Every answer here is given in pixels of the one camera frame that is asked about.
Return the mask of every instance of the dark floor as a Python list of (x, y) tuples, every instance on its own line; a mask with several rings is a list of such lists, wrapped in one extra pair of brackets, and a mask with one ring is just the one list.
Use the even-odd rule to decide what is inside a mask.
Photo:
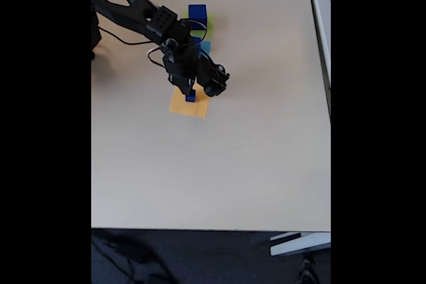
[[(179, 284), (294, 284), (302, 266), (300, 254), (271, 257), (270, 244), (260, 241), (259, 233), (255, 232), (116, 230), (114, 233), (131, 236), (151, 246)], [(129, 270), (125, 258), (99, 241), (96, 243), (123, 269)], [(314, 259), (321, 284), (330, 284), (330, 249), (314, 252)], [(157, 270), (156, 265), (133, 264), (136, 279), (146, 280), (149, 273)], [(130, 281), (92, 245), (92, 283), (125, 284)]]

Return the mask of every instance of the table surface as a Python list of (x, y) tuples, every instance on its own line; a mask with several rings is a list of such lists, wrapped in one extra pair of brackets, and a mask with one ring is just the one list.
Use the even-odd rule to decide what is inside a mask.
[[(311, 1), (151, 1), (178, 14), (207, 4), (210, 55), (231, 77), (206, 118), (169, 113), (173, 86), (148, 61), (152, 44), (103, 33), (92, 61), (92, 227), (330, 231), (331, 124)], [(145, 39), (99, 18), (129, 42)]]

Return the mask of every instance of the robotic arm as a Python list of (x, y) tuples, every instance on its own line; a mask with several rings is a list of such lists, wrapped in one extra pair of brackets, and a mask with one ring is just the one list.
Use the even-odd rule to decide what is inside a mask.
[[(182, 94), (189, 95), (195, 80), (204, 87), (208, 96), (217, 96), (226, 89), (229, 74), (222, 65), (216, 65), (205, 55), (198, 54), (185, 19), (177, 20), (177, 14), (158, 7), (149, 0), (127, 0), (130, 6), (111, 3), (108, 0), (92, 0), (92, 28), (97, 27), (96, 12), (114, 21), (121, 27), (144, 35), (156, 43), (164, 53), (162, 61), (168, 73), (168, 80), (177, 86)], [(92, 36), (92, 48), (101, 36)]]

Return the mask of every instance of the black cable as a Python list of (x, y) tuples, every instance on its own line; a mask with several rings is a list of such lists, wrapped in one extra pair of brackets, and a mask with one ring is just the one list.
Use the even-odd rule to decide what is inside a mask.
[(131, 281), (136, 282), (136, 280), (130, 276), (130, 274), (128, 274), (124, 269), (122, 269), (121, 267), (119, 267), (113, 259), (111, 259), (105, 252), (103, 252), (101, 249), (99, 249), (99, 247), (94, 243), (93, 239), (92, 239), (92, 244), (95, 247), (95, 249), (99, 252), (99, 254), (101, 254), (104, 258), (106, 258), (108, 261), (110, 261), (121, 273), (123, 273), (124, 275), (126, 275), (126, 277), (128, 277)]
[[(200, 26), (205, 27), (205, 31), (206, 32), (204, 33), (204, 36), (201, 38), (200, 41), (198, 41), (197, 43), (194, 43), (193, 45), (196, 46), (196, 45), (199, 45), (200, 43), (202, 43), (204, 41), (204, 38), (206, 38), (206, 35), (207, 35), (207, 26), (204, 26), (200, 21), (189, 19), (189, 18), (183, 18), (181, 20), (190, 21), (190, 22), (193, 22), (193, 23), (198, 23)], [(190, 43), (186, 43), (185, 45), (180, 46), (180, 48), (183, 48), (183, 47), (189, 46), (189, 45), (191, 45), (191, 44)]]
[(148, 52), (146, 53), (146, 55), (148, 56), (148, 59), (149, 59), (149, 61), (150, 62), (152, 62), (154, 65), (157, 65), (157, 66), (160, 66), (160, 67), (162, 67), (162, 68), (166, 68), (165, 66), (163, 66), (162, 64), (160, 64), (160, 63), (158, 63), (158, 62), (156, 62), (156, 61), (154, 61), (154, 60), (152, 60), (151, 59), (151, 57), (150, 57), (150, 55), (151, 55), (151, 53), (154, 53), (154, 52), (156, 52), (157, 50), (160, 50), (160, 47), (157, 47), (157, 48), (152, 48), (152, 49), (150, 49), (150, 50), (148, 50)]
[(128, 267), (130, 268), (130, 277), (134, 278), (134, 267), (132, 261), (127, 257)]
[(120, 38), (118, 38), (116, 35), (114, 35), (112, 32), (110, 32), (110, 31), (107, 31), (107, 30), (105, 30), (105, 29), (103, 29), (102, 27), (99, 27), (99, 29), (100, 30), (102, 30), (102, 31), (104, 31), (104, 32), (106, 32), (106, 33), (109, 33), (111, 36), (113, 36), (114, 38), (116, 38), (116, 39), (118, 39), (119, 41), (121, 41), (122, 43), (124, 43), (125, 45), (129, 45), (129, 46), (135, 46), (135, 45), (144, 45), (144, 44), (146, 44), (146, 43), (153, 43), (154, 41), (143, 41), (143, 42), (141, 42), (141, 43), (128, 43), (128, 42), (126, 42), (126, 41), (124, 41), (124, 40), (122, 40), (122, 39), (120, 39)]

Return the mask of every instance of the green block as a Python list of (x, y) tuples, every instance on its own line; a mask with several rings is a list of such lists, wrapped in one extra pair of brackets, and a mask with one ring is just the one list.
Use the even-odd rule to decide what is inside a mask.
[[(213, 14), (208, 13), (207, 14), (207, 35), (205, 39), (211, 39), (213, 34)], [(182, 12), (182, 18), (188, 18), (188, 10), (184, 10)], [(205, 31), (204, 30), (192, 30), (191, 36), (202, 38), (204, 36)]]

